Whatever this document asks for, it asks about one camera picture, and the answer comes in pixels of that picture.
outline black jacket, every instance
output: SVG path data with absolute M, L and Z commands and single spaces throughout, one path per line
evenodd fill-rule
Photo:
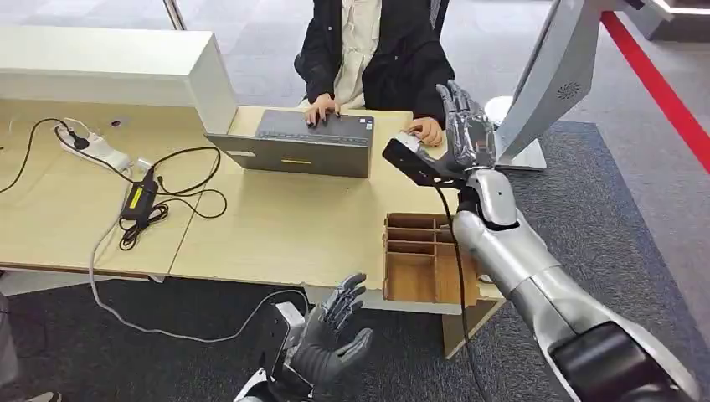
M 365 107 L 412 111 L 444 126 L 444 107 L 436 84 L 454 79 L 439 38 L 431 28 L 425 0 L 382 0 L 379 45 L 363 73 Z M 314 0 L 296 71 L 306 82 L 308 100 L 334 95 L 342 63 L 341 0 Z

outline laptop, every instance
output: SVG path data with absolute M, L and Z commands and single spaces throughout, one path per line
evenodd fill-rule
M 298 111 L 264 111 L 254 136 L 205 134 L 244 169 L 367 178 L 372 117 L 328 117 L 316 128 Z

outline white shirt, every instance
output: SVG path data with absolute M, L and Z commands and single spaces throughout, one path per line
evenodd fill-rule
M 379 44 L 382 0 L 342 0 L 342 64 L 335 82 L 335 102 L 346 109 L 365 106 L 363 72 Z

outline silver robotic arm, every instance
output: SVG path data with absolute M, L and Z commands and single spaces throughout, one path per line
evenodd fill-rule
M 466 186 L 456 238 L 522 316 L 560 394 L 574 401 L 700 400 L 695 380 L 666 347 L 567 276 L 515 208 L 502 173 L 475 170 Z
M 493 127 L 480 106 L 453 81 L 437 89 L 447 113 L 447 153 L 434 160 L 400 133 L 383 156 L 420 186 L 460 190 L 455 237 L 530 328 L 560 395 L 579 402 L 699 401 L 695 379 L 666 347 L 595 300 L 549 253 L 517 209 L 510 182 L 493 169 Z M 263 349 L 275 354 L 236 400 L 305 400 L 361 358 L 372 331 L 340 348 L 337 334 L 362 305 L 356 300 L 363 280 L 346 279 L 307 322 L 290 303 L 266 312 L 271 338 Z
M 434 160 L 400 135 L 383 156 L 420 186 L 460 190 L 455 236 L 530 328 L 558 392 L 584 402 L 700 400 L 694 378 L 666 347 L 595 300 L 549 253 L 493 169 L 493 127 L 480 106 L 453 81 L 438 90 L 448 152 Z

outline wooden organizer box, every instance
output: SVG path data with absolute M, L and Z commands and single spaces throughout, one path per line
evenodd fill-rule
M 397 302 L 460 304 L 454 241 L 445 215 L 388 214 L 383 294 Z M 461 251 L 466 305 L 479 296 L 477 264 Z

